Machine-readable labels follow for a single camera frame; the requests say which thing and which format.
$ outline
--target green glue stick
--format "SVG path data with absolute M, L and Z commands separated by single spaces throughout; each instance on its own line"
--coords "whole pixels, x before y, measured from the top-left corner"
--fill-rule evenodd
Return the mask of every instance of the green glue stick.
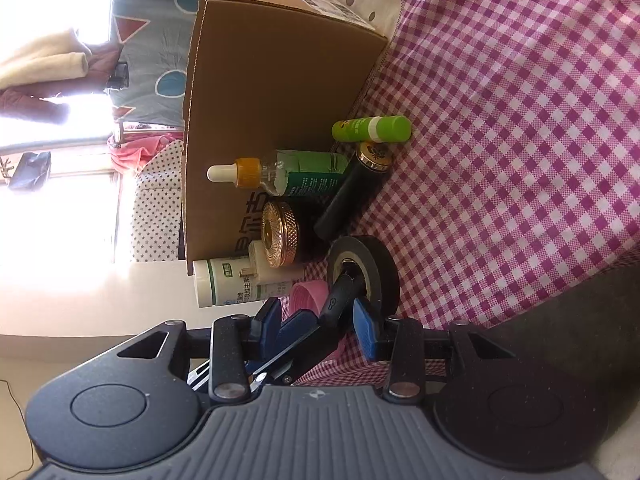
M 338 121 L 331 133 L 340 142 L 405 142 L 411 137 L 411 121 L 402 115 L 364 117 Z

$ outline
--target window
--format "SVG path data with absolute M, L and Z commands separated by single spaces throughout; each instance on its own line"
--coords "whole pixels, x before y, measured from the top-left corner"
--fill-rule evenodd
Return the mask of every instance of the window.
M 54 176 L 38 192 L 0 187 L 0 268 L 110 263 L 114 258 L 116 173 Z
M 75 28 L 85 43 L 109 39 L 111 0 L 0 0 L 0 9 L 0 59 L 37 36 L 67 27 Z M 113 120 L 107 95 L 60 100 L 71 104 L 63 126 L 0 117 L 0 147 L 109 136 Z

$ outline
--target gold ornate jar lid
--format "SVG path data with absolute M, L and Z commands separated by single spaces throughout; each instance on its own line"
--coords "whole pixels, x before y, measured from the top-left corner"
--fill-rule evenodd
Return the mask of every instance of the gold ornate jar lid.
M 362 164 L 375 171 L 386 171 L 391 166 L 391 152 L 386 144 L 365 140 L 358 145 L 356 156 Z
M 271 267 L 293 263 L 298 250 L 298 222 L 286 202 L 269 202 L 262 210 L 262 241 Z

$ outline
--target roll of black electrical tape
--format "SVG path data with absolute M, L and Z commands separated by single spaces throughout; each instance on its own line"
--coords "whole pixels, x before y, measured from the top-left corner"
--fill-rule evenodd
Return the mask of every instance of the roll of black electrical tape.
M 385 245 L 369 235 L 338 238 L 328 257 L 326 278 L 330 287 L 349 264 L 360 268 L 371 306 L 383 317 L 395 314 L 400 300 L 400 279 L 396 263 Z

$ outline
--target black cylindrical bottle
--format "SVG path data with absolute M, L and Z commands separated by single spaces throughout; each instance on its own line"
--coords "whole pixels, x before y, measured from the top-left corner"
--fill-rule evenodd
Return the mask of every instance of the black cylindrical bottle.
M 386 144 L 361 142 L 344 171 L 342 185 L 314 225 L 316 235 L 325 242 L 337 237 L 378 192 L 390 166 L 391 153 Z

